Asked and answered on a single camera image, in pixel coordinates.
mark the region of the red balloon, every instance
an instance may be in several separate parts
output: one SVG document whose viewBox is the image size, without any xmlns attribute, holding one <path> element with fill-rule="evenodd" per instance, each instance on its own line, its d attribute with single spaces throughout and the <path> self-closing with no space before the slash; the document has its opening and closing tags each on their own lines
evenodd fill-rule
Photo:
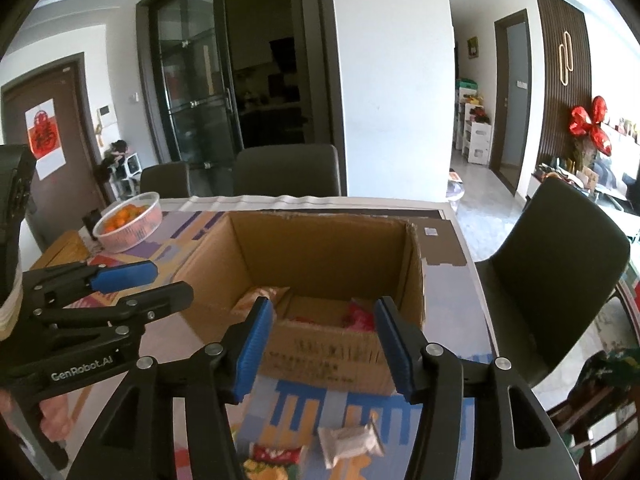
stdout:
<svg viewBox="0 0 640 480">
<path fill-rule="evenodd" d="M 602 131 L 601 127 L 594 125 L 591 129 L 591 140 L 599 152 L 611 156 L 611 141 L 609 140 L 609 136 Z"/>
<path fill-rule="evenodd" d="M 591 129 L 591 119 L 587 110 L 583 106 L 577 106 L 571 110 L 572 121 L 569 124 L 569 131 L 574 137 L 581 137 L 589 133 Z"/>
<path fill-rule="evenodd" d="M 600 124 L 604 121 L 604 117 L 607 115 L 607 104 L 604 101 L 604 97 L 596 96 L 593 99 L 593 113 L 591 114 L 591 119 L 593 119 L 594 124 Z"/>
</svg>

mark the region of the screw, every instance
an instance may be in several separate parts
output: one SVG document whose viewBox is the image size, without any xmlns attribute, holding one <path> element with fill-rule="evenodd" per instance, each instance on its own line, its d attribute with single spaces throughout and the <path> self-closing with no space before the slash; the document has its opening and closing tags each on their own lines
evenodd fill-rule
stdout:
<svg viewBox="0 0 640 480">
<path fill-rule="evenodd" d="M 141 370 L 147 370 L 148 368 L 151 368 L 153 365 L 154 365 L 154 359 L 149 356 L 141 357 L 136 362 L 136 366 Z"/>
<path fill-rule="evenodd" d="M 220 355 L 223 350 L 220 343 L 211 343 L 204 347 L 204 353 L 211 356 Z"/>
<path fill-rule="evenodd" d="M 495 365 L 500 368 L 500 370 L 511 370 L 511 361 L 506 357 L 498 357 L 495 360 Z"/>
<path fill-rule="evenodd" d="M 444 354 L 444 348 L 437 343 L 429 343 L 427 345 L 427 354 L 438 357 Z"/>
</svg>

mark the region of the blue gripper pad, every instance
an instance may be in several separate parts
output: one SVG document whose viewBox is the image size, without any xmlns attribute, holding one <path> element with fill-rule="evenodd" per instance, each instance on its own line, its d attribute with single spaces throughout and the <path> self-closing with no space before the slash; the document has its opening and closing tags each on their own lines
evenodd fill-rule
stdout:
<svg viewBox="0 0 640 480">
<path fill-rule="evenodd" d="M 90 281 L 93 290 L 111 294 L 126 288 L 147 285 L 157 277 L 156 264 L 145 261 L 101 269 Z"/>
<path fill-rule="evenodd" d="M 258 366 L 273 326 L 273 317 L 271 301 L 258 298 L 244 321 L 250 325 L 250 330 L 236 361 L 236 383 L 232 393 L 237 402 L 242 402 L 244 396 L 254 387 Z"/>
<path fill-rule="evenodd" d="M 385 353 L 386 362 L 391 370 L 391 376 L 396 385 L 396 390 L 409 402 L 409 398 L 415 389 L 414 368 L 411 355 L 402 341 L 398 327 L 394 322 L 394 316 L 389 313 L 388 306 L 383 303 L 383 300 L 376 301 L 374 318 L 376 320 L 378 338 L 380 338 L 380 344 Z"/>
</svg>

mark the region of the clear plastic basket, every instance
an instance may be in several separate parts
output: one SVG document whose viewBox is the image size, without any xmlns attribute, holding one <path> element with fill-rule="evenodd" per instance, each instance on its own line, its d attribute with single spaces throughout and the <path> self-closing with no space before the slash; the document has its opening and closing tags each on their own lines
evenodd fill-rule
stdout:
<svg viewBox="0 0 640 480">
<path fill-rule="evenodd" d="M 142 205 L 148 205 L 149 207 L 139 217 L 128 224 L 110 233 L 105 233 L 104 225 L 107 218 L 114 216 L 129 204 L 133 204 L 136 207 Z M 98 241 L 105 250 L 111 253 L 123 253 L 148 238 L 158 228 L 161 222 L 162 210 L 160 209 L 160 195 L 156 192 L 143 193 L 129 200 L 125 200 L 109 210 L 95 225 L 94 236 L 98 238 Z"/>
</svg>

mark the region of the brown slatted panel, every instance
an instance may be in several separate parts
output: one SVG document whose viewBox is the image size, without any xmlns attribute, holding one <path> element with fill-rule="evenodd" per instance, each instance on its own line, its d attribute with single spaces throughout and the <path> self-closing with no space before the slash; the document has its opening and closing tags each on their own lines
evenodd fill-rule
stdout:
<svg viewBox="0 0 640 480">
<path fill-rule="evenodd" d="M 545 109 L 538 150 L 538 163 L 571 157 L 574 146 L 568 126 L 571 109 L 582 105 L 591 110 L 591 54 L 584 14 L 564 0 L 538 0 L 542 39 L 545 46 Z M 569 85 L 560 82 L 558 47 L 564 31 L 574 46 L 574 71 Z"/>
</svg>

